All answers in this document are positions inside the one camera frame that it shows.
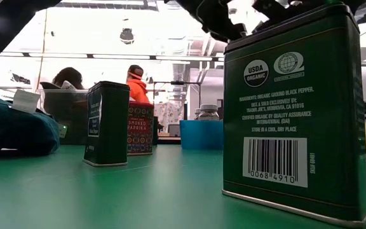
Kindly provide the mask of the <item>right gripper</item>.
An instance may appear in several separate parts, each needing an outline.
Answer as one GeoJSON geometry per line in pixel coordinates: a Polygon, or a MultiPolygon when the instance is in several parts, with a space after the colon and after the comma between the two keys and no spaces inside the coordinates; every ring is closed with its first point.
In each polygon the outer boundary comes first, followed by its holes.
{"type": "Polygon", "coordinates": [[[176,0],[190,16],[201,24],[205,33],[217,41],[235,41],[247,35],[243,23],[233,24],[229,18],[231,0],[176,0]]]}

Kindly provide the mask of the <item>pink cylinder block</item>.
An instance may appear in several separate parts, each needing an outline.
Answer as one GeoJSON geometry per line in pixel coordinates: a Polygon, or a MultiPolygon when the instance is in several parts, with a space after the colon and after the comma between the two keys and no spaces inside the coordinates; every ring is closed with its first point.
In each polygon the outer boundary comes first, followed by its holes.
{"type": "Polygon", "coordinates": [[[127,155],[153,153],[154,106],[130,101],[128,108],[127,155]]]}

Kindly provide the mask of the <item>dark round ceiling fixture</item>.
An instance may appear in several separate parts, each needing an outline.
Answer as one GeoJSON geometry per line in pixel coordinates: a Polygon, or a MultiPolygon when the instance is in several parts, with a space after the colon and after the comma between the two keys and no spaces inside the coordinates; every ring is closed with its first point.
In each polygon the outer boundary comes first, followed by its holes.
{"type": "Polygon", "coordinates": [[[134,43],[134,35],[131,28],[123,28],[119,35],[119,39],[122,43],[126,45],[131,45],[134,43]]]}

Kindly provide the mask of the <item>long ceiling light strip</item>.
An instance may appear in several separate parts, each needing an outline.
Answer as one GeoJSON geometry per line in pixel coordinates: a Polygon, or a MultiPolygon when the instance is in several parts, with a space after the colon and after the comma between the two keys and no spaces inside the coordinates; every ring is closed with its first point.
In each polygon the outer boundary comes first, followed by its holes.
{"type": "Polygon", "coordinates": [[[171,61],[198,61],[223,62],[223,57],[209,56],[165,56],[165,55],[118,55],[118,54],[90,54],[90,53],[25,53],[2,52],[0,57],[32,57],[53,59],[121,59],[121,60],[171,60],[171,61]]]}

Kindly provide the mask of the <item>person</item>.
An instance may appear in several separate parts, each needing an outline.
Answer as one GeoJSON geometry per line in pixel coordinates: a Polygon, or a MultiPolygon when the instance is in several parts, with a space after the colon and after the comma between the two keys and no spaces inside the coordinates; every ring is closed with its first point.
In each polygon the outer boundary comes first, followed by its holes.
{"type": "Polygon", "coordinates": [[[136,102],[149,103],[146,83],[142,81],[143,74],[143,68],[131,65],[127,71],[126,84],[130,87],[130,98],[136,102]]]}
{"type": "Polygon", "coordinates": [[[81,73],[73,67],[66,67],[59,71],[53,78],[52,83],[58,87],[63,87],[64,82],[67,81],[77,90],[84,90],[83,77],[81,73]]]}

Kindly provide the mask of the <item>white patterned cloth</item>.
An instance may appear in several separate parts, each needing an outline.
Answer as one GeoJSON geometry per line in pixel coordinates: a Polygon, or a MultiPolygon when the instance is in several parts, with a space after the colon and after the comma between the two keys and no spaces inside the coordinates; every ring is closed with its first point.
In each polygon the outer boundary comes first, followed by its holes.
{"type": "Polygon", "coordinates": [[[184,119],[184,105],[176,101],[155,104],[154,115],[163,126],[163,132],[168,132],[169,124],[179,124],[184,119]]]}

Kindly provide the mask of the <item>blue plastic bin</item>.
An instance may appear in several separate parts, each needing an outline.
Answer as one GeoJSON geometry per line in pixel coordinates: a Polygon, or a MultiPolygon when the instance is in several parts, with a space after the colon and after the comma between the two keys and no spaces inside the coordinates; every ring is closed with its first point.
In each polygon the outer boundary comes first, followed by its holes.
{"type": "Polygon", "coordinates": [[[182,149],[222,150],[224,144],[223,122],[210,120],[181,120],[182,149]]]}

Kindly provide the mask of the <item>clear plastic storage bin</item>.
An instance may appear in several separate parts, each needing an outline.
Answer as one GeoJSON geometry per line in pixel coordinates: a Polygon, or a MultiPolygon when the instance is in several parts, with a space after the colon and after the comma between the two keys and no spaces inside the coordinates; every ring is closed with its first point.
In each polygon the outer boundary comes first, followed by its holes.
{"type": "Polygon", "coordinates": [[[59,124],[61,144],[85,145],[88,124],[87,92],[41,82],[39,104],[59,124]]]}

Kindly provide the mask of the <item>green table mat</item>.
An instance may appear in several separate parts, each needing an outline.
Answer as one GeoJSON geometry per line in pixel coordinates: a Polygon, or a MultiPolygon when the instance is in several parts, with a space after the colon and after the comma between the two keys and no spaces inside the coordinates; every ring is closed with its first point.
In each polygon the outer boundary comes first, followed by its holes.
{"type": "Polygon", "coordinates": [[[121,167],[82,157],[0,159],[0,229],[342,229],[224,196],[219,151],[161,145],[121,167]]]}

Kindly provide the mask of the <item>dark green garment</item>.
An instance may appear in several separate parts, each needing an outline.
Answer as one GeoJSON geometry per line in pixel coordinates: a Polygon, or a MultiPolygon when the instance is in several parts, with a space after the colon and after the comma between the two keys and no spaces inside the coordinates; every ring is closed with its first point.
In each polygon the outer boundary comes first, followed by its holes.
{"type": "Polygon", "coordinates": [[[25,113],[0,99],[0,157],[45,156],[60,146],[59,126],[50,115],[37,109],[25,113]]]}

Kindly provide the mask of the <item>black metal frame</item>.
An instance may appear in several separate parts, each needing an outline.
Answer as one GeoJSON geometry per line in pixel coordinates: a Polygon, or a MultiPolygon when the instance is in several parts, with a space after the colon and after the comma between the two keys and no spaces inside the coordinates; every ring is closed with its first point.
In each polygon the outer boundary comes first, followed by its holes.
{"type": "Polygon", "coordinates": [[[153,104],[173,104],[180,108],[183,120],[189,120],[194,108],[201,104],[201,83],[197,81],[155,81],[149,98],[153,104]]]}

